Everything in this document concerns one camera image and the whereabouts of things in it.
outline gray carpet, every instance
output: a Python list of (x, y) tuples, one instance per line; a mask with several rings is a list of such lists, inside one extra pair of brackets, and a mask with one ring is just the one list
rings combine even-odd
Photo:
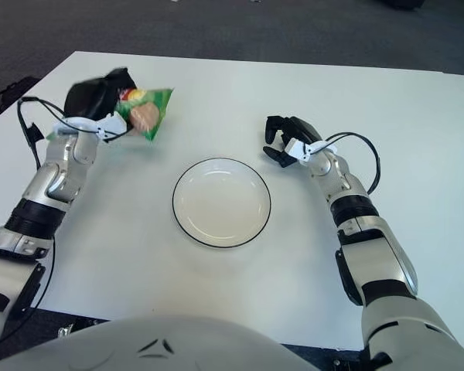
[[(0, 90), (45, 76), (74, 50), (464, 74), (464, 0), (427, 0), (413, 12), (376, 0), (0, 0)], [(39, 311), (0, 358), (72, 320)], [(291, 349), (323, 369), (354, 356)]]

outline white table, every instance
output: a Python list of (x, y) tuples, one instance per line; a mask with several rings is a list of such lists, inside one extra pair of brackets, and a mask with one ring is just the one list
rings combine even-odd
[[(41, 308), (107, 319), (205, 315), (278, 342), (361, 349), (361, 310), (342, 289), (321, 192), (300, 165), (281, 169), (262, 154), (265, 118), (297, 115), (322, 135), (357, 131), (376, 144), (382, 178), (373, 201), (416, 267), (420, 296), (464, 345), (463, 76), (76, 52), (30, 93), (63, 106), (74, 82), (117, 66), (128, 66), (140, 87), (175, 92), (154, 143), (123, 138), (99, 147), (58, 230)], [(26, 111), (49, 132), (53, 121), (41, 107)], [(356, 139), (338, 147), (369, 185), (367, 148)], [(200, 246), (172, 214), (180, 175), (216, 156), (255, 168), (272, 198), (264, 231), (231, 251)], [(34, 171), (11, 107), (0, 116), (0, 225)]]

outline black cable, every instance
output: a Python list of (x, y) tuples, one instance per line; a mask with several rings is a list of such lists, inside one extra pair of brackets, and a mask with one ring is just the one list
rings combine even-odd
[[(50, 112), (50, 114), (52, 116), (54, 116), (58, 121), (60, 121), (62, 124), (64, 124), (68, 128), (71, 128), (71, 129), (76, 130), (76, 131), (81, 131), (83, 133), (89, 133), (89, 134), (97, 134), (98, 133), (97, 131), (85, 130), (85, 129), (81, 129), (81, 128), (78, 128), (76, 126), (73, 126), (72, 124), (69, 124), (64, 119), (59, 117), (59, 115), (57, 115), (55, 112), (53, 112), (51, 108), (58, 111), (64, 117), (65, 117), (65, 112), (61, 108), (57, 107), (55, 104), (50, 103), (47, 100), (44, 100), (44, 99), (41, 99), (41, 98), (38, 98), (38, 97), (22, 97), (22, 99), (19, 100), (19, 102), (21, 102), (21, 101), (22, 102), (38, 102), (38, 103), (40, 103), (42, 106), (44, 106)], [(125, 131), (123, 133), (120, 133), (120, 134), (114, 133), (113, 131), (105, 131), (105, 133), (107, 133), (109, 135), (113, 135), (113, 137), (107, 139), (109, 141), (112, 141), (114, 139), (120, 138), (123, 135), (126, 135), (129, 131), (130, 130), (127, 130), (127, 131)]]
[(367, 193), (368, 195), (370, 195), (377, 187), (378, 187), (378, 184), (380, 183), (380, 177), (381, 177), (381, 163), (380, 163), (380, 156), (378, 155), (378, 151), (377, 149), (375, 148), (375, 146), (373, 145), (373, 143), (371, 143), (371, 141), (366, 138), (365, 136), (361, 135), (361, 134), (357, 134), (357, 133), (353, 133), (352, 131), (343, 131), (343, 132), (340, 132), (340, 133), (336, 133), (334, 135), (331, 135), (329, 136), (326, 141), (329, 141), (331, 139), (334, 139), (335, 137), (338, 137), (337, 139), (331, 141), (329, 144), (321, 147), (318, 151), (322, 151), (323, 149), (327, 148), (329, 145), (332, 145), (333, 143), (335, 143), (336, 141), (339, 141), (340, 139), (343, 139), (343, 138), (346, 138), (346, 137), (349, 137), (349, 136), (354, 136), (354, 137), (357, 137), (359, 138), (360, 140), (364, 141), (364, 143), (366, 143), (368, 145), (368, 147), (370, 147), (371, 151), (373, 152), (374, 154), (374, 158), (375, 158), (375, 162), (376, 162), (376, 166), (377, 166), (377, 170), (376, 170), (376, 174), (374, 176), (374, 180), (373, 182), (371, 183), (371, 186), (370, 188), (367, 190)]
[(43, 298), (45, 297), (45, 293), (46, 293), (46, 291), (48, 290), (49, 283), (50, 283), (51, 280), (52, 280), (53, 268), (54, 268), (54, 267), (55, 267), (55, 237), (53, 237), (53, 246), (52, 246), (52, 267), (51, 267), (51, 269), (49, 270), (48, 281), (46, 281), (46, 285), (45, 285), (45, 289), (43, 290), (43, 293), (42, 293), (41, 296), (39, 297), (38, 302), (36, 303), (36, 305), (34, 306), (34, 308), (31, 310), (31, 312), (28, 314), (28, 316), (27, 316), (26, 318), (24, 318), (24, 320), (23, 320), (16, 328), (14, 328), (9, 334), (7, 334), (7, 335), (4, 336), (3, 338), (1, 338), (1, 339), (0, 339), (0, 344), (2, 344), (5, 340), (10, 339), (15, 333), (17, 333), (18, 330), (20, 330), (20, 329), (27, 323), (28, 320), (31, 319), (32, 315), (35, 314), (36, 309), (38, 309), (39, 304), (41, 304), (41, 301), (42, 301)]
[(26, 137), (26, 142), (28, 143), (28, 146), (31, 148), (32, 155), (34, 156), (34, 161), (36, 163), (36, 170), (38, 170), (41, 167), (41, 164), (39, 163), (39, 158), (38, 158), (38, 151), (36, 150), (36, 143), (31, 142), (29, 140), (28, 128), (26, 126), (26, 122), (24, 121), (24, 117), (22, 116), (22, 111), (21, 111), (22, 103), (23, 101), (20, 99), (17, 101), (17, 118), (19, 119), (19, 123), (21, 124), (22, 133)]

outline plate rim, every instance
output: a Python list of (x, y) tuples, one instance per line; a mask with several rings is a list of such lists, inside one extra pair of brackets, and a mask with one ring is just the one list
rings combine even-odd
[[(211, 244), (211, 243), (206, 243), (206, 242), (203, 242), (203, 241), (201, 241), (201, 240), (198, 240), (197, 238), (195, 238), (194, 236), (192, 236), (190, 233), (188, 233), (188, 232), (186, 231), (186, 229), (183, 227), (183, 225), (179, 222), (179, 218), (177, 217), (176, 208), (175, 208), (175, 206), (174, 206), (173, 200), (174, 200), (174, 198), (175, 198), (175, 196), (176, 196), (176, 190), (177, 190), (177, 186), (178, 186), (179, 183), (180, 183), (180, 179), (182, 179), (183, 176), (184, 176), (190, 169), (194, 168), (195, 166), (198, 166), (199, 164), (201, 164), (201, 163), (203, 163), (203, 162), (212, 161), (212, 160), (229, 160), (229, 161), (239, 162), (240, 164), (242, 164), (242, 165), (244, 165), (244, 166), (250, 168), (254, 173), (256, 173), (256, 175), (257, 175), (257, 176), (259, 177), (259, 179), (263, 182), (264, 187), (266, 188), (266, 192), (267, 192), (267, 194), (268, 194), (268, 202), (269, 202), (269, 204), (270, 204), (270, 208), (269, 208), (269, 210), (268, 210), (268, 215), (267, 215), (267, 217), (266, 217), (266, 220), (264, 221), (263, 226), (262, 226), (262, 227), (259, 229), (259, 231), (258, 231), (253, 237), (251, 237), (249, 240), (246, 240), (246, 241), (244, 241), (244, 242), (241, 242), (241, 243), (238, 243), (238, 244), (235, 244), (235, 245), (230, 245), (230, 246), (217, 246), (217, 245), (213, 245), (213, 244)], [(228, 157), (211, 157), (211, 158), (206, 158), (206, 159), (204, 159), (204, 160), (201, 160), (201, 161), (199, 161), (199, 162), (197, 162), (197, 163), (191, 165), (191, 166), (190, 166), (189, 168), (187, 168), (187, 169), (180, 175), (180, 177), (177, 179), (177, 182), (176, 182), (176, 184), (174, 185), (174, 187), (173, 187), (173, 192), (172, 192), (172, 211), (173, 211), (173, 215), (174, 215), (174, 217), (175, 217), (175, 219), (176, 219), (176, 221), (177, 221), (177, 224), (179, 224), (179, 226), (180, 226), (180, 229), (183, 230), (184, 233), (185, 233), (187, 236), (191, 237), (193, 240), (195, 240), (195, 241), (197, 241), (197, 242), (199, 242), (199, 243), (202, 243), (203, 245), (206, 245), (206, 246), (208, 246), (208, 247), (213, 247), (213, 248), (216, 248), (216, 249), (221, 249), (221, 250), (223, 250), (223, 249), (231, 249), (231, 248), (234, 248), (234, 247), (239, 247), (239, 246), (241, 246), (241, 245), (244, 245), (244, 244), (246, 244), (246, 243), (248, 243), (248, 242), (251, 242), (251, 241), (254, 240), (257, 236), (259, 236), (259, 234), (260, 234), (261, 232), (263, 232), (263, 229), (266, 227), (266, 225), (268, 224), (268, 221), (270, 220), (270, 215), (271, 215), (271, 194), (270, 194), (270, 189), (268, 188), (268, 185), (266, 184), (266, 182), (264, 181), (264, 179), (263, 179), (263, 177), (260, 175), (260, 173), (257, 172), (256, 170), (254, 170), (254, 169), (253, 169), (252, 167), (250, 167), (248, 164), (246, 164), (246, 163), (244, 163), (244, 162), (242, 162), (242, 161), (236, 160), (236, 159), (234, 159), (234, 158), (228, 158)]]

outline white plate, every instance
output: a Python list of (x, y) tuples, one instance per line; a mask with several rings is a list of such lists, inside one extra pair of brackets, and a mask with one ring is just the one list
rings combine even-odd
[(212, 247), (251, 241), (270, 216), (270, 192), (260, 175), (229, 158), (198, 162), (173, 191), (173, 212), (183, 230)]

